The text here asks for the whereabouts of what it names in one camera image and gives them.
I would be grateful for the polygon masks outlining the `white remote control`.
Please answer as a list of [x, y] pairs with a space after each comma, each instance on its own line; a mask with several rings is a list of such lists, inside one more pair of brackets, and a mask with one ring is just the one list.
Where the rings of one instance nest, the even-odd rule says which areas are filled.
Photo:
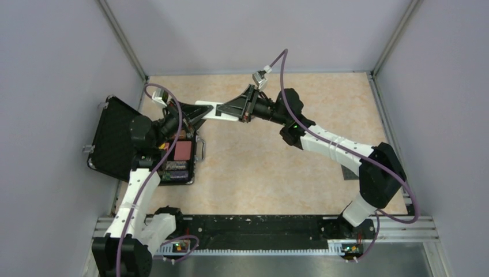
[[209, 101], [198, 100], [195, 102], [195, 104], [200, 106], [212, 106], [211, 111], [203, 116], [202, 118], [203, 120], [239, 122], [239, 118], [237, 116], [229, 115], [217, 110], [218, 106], [222, 104], [220, 102], [209, 102]]

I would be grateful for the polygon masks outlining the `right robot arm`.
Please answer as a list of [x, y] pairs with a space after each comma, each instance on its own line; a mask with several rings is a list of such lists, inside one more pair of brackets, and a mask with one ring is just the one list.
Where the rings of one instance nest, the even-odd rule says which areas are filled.
[[302, 114], [303, 102], [293, 88], [280, 92], [276, 101], [249, 87], [238, 97], [216, 106], [217, 115], [230, 115], [248, 123], [260, 118], [282, 126], [280, 136], [290, 146], [331, 158], [359, 177], [359, 193], [343, 210], [340, 234], [353, 238], [365, 219], [385, 208], [405, 184], [402, 165], [387, 143], [377, 146], [357, 143], [318, 126]]

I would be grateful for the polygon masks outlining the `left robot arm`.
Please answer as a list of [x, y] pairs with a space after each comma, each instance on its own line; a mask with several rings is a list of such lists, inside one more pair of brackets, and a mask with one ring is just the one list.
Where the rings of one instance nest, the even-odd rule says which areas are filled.
[[153, 257], [167, 238], [179, 238], [185, 223], [176, 209], [157, 214], [145, 225], [149, 200], [161, 183], [158, 169], [176, 147], [183, 128], [198, 129], [213, 106], [171, 101], [157, 121], [137, 114], [129, 121], [131, 160], [126, 193], [110, 227], [93, 239], [92, 253], [100, 276], [148, 276]]

